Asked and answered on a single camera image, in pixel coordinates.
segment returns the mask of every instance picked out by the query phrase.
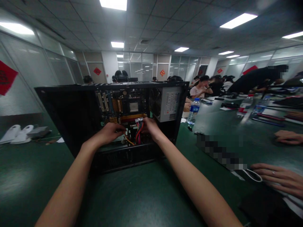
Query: water bottle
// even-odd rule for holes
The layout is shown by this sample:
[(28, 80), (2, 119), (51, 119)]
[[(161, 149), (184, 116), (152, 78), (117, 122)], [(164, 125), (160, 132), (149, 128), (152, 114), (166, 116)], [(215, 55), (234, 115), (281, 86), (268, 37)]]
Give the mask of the water bottle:
[(249, 94), (246, 99), (243, 100), (243, 102), (240, 105), (240, 108), (237, 112), (238, 116), (244, 116), (249, 108), (252, 106), (253, 103), (253, 94)]
[(187, 123), (189, 127), (192, 127), (196, 122), (196, 115), (200, 108), (200, 99), (195, 98), (195, 101), (192, 102), (192, 105), (190, 106), (190, 113), (187, 118)]
[(270, 96), (261, 99), (253, 110), (253, 114), (261, 114), (270, 103)]

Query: paper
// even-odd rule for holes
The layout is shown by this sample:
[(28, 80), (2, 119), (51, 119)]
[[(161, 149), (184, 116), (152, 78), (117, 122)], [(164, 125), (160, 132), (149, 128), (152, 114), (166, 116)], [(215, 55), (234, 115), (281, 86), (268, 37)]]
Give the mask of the paper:
[(61, 137), (60, 139), (57, 140), (57, 143), (64, 143), (64, 139)]
[(222, 110), (230, 110), (230, 109), (228, 109), (226, 107), (221, 107), (220, 109), (222, 109)]

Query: man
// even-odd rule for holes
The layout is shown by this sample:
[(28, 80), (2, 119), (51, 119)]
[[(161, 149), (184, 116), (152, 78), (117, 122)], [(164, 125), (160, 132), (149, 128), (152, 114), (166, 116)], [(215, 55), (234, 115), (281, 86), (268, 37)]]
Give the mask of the man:
[(228, 92), (248, 94), (250, 90), (261, 85), (266, 80), (266, 86), (271, 85), (273, 82), (275, 82), (274, 85), (281, 84), (284, 82), (284, 79), (282, 79), (282, 73), (287, 70), (288, 65), (278, 65), (250, 71), (234, 82), (228, 89)]
[(221, 75), (215, 75), (214, 76), (214, 82), (209, 84), (211, 87), (213, 94), (212, 96), (219, 96), (220, 95), (220, 90), (223, 86), (223, 82), (221, 80)]
[(191, 98), (204, 98), (205, 93), (212, 94), (213, 91), (208, 85), (209, 76), (200, 77), (199, 83), (190, 90)]

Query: air vent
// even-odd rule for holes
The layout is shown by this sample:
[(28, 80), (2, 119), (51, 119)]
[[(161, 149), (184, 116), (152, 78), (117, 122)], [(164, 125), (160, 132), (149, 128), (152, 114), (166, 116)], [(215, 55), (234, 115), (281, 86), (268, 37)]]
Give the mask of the air vent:
[(140, 44), (149, 44), (150, 43), (150, 39), (143, 39), (140, 41)]

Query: ceiling light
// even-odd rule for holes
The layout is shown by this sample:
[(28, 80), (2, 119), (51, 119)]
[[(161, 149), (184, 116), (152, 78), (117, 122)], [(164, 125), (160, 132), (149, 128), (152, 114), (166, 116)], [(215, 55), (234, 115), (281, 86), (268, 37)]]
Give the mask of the ceiling light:
[(239, 55), (232, 55), (232, 56), (228, 56), (227, 58), (232, 58), (232, 57), (239, 57)]
[(233, 53), (234, 51), (226, 51), (226, 52), (223, 52), (223, 53), (219, 53), (220, 55), (225, 55), (225, 54), (231, 54)]
[(111, 46), (116, 48), (124, 48), (124, 43), (111, 42)]
[(21, 24), (0, 22), (0, 25), (19, 34), (34, 35), (34, 32), (32, 30), (28, 29), (27, 27), (24, 27)]
[(295, 37), (302, 36), (302, 35), (303, 35), (303, 32), (298, 32), (298, 33), (294, 33), (294, 34), (291, 34), (288, 36), (283, 36), (282, 38), (295, 38)]
[(185, 51), (187, 49), (189, 49), (189, 48), (187, 48), (187, 47), (180, 47), (180, 48), (176, 49), (175, 51), (176, 52), (183, 52), (183, 51)]
[(126, 11), (127, 0), (100, 0), (101, 6)]
[(255, 19), (256, 17), (257, 15), (244, 13), (236, 17), (235, 19), (232, 19), (231, 21), (227, 22), (226, 24), (221, 25), (220, 27), (233, 29), (234, 27), (244, 24), (252, 19)]

